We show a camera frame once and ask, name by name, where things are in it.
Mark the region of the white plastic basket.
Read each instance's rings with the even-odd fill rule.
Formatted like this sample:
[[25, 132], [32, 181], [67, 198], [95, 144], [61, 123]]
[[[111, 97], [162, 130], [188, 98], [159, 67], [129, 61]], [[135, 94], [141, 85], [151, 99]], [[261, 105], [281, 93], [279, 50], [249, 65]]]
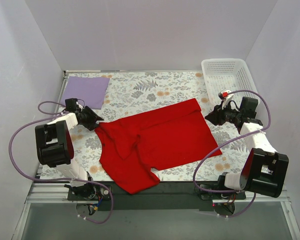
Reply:
[[211, 58], [201, 62], [203, 78], [212, 105], [218, 105], [221, 91], [231, 92], [241, 90], [233, 96], [233, 100], [240, 104], [242, 97], [260, 98], [249, 91], [257, 92], [254, 80], [246, 62], [240, 58]]

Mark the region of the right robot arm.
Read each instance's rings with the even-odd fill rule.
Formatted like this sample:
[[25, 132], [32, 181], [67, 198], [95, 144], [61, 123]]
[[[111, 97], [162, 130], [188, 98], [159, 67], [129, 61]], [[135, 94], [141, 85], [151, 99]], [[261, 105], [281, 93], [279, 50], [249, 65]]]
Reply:
[[289, 158], [275, 150], [261, 131], [263, 124], [256, 119], [258, 100], [244, 96], [240, 107], [233, 109], [230, 97], [222, 100], [205, 119], [215, 126], [234, 124], [243, 136], [249, 155], [240, 173], [224, 172], [219, 176], [217, 195], [227, 199], [236, 191], [249, 191], [277, 198], [282, 192]]

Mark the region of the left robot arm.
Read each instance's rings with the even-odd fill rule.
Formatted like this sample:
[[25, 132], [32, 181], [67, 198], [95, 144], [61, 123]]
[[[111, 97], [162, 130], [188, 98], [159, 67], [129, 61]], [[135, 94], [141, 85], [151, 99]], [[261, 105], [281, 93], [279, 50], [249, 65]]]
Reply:
[[75, 160], [70, 130], [82, 125], [93, 131], [104, 119], [90, 107], [80, 105], [77, 98], [66, 99], [64, 111], [66, 114], [35, 127], [37, 157], [41, 165], [55, 168], [68, 178], [70, 184], [65, 187], [76, 196], [92, 200], [97, 196], [98, 188], [91, 183], [91, 175]]

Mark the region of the red t shirt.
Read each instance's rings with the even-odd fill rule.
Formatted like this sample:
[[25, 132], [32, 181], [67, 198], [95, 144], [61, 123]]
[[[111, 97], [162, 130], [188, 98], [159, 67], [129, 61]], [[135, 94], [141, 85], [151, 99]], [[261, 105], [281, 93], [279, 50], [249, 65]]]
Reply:
[[94, 131], [102, 146], [102, 168], [129, 194], [160, 183], [152, 169], [200, 161], [218, 147], [194, 98], [102, 122]]

